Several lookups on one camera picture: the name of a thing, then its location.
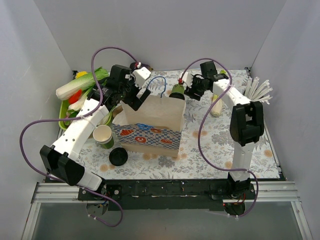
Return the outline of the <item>cardboard cup carrier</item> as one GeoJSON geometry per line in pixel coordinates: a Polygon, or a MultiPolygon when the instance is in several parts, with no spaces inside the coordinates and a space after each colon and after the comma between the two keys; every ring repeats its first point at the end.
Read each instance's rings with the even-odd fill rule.
{"type": "Polygon", "coordinates": [[[120,105],[120,106],[117,106],[113,109],[112,111],[112,117],[115,118],[118,114],[120,114],[121,112],[123,111],[123,107],[120,105]]]}

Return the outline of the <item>checkered paper takeout bag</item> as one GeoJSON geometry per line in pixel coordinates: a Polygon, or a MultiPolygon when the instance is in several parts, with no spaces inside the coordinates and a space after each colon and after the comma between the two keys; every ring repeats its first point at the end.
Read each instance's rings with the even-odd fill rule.
{"type": "Polygon", "coordinates": [[[129,152],[176,158],[180,149],[186,101],[150,94],[135,111],[121,103],[112,121],[113,132],[129,152]]]}

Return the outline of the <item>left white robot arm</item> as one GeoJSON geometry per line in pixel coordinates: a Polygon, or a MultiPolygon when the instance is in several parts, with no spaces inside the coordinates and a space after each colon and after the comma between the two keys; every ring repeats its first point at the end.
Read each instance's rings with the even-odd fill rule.
{"type": "Polygon", "coordinates": [[[70,186],[81,186],[89,189],[95,200],[106,196],[103,179],[78,164],[79,153],[93,133],[98,123],[120,102],[137,111],[150,95],[145,90],[138,97],[145,81],[151,76],[146,67],[131,70],[122,65],[113,65],[106,78],[105,85],[95,85],[87,95],[77,120],[71,122],[67,130],[51,146],[44,145],[40,156],[47,172],[70,186]]]}

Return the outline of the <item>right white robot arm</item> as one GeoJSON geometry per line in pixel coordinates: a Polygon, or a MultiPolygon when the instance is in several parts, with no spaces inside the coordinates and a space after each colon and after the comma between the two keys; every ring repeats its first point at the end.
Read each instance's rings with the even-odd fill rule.
{"type": "Polygon", "coordinates": [[[229,132],[234,141],[232,168],[227,170],[227,195],[237,199],[245,192],[244,186],[250,184],[254,174],[250,170],[252,153],[256,143],[264,134],[263,105],[259,101],[251,101],[233,85],[229,71],[218,74],[212,58],[200,58],[201,74],[185,77],[180,76],[178,82],[186,84],[184,94],[199,101],[206,91],[218,96],[231,110],[229,132]]]}

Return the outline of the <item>green paper coffee cup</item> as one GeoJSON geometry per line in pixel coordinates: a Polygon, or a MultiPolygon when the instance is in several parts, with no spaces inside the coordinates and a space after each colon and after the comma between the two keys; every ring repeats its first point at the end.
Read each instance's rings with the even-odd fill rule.
{"type": "Polygon", "coordinates": [[[172,87],[172,90],[171,90],[171,93],[180,93],[180,94],[184,94],[185,92],[185,87],[183,84],[175,84],[173,87],[172,87]]]}

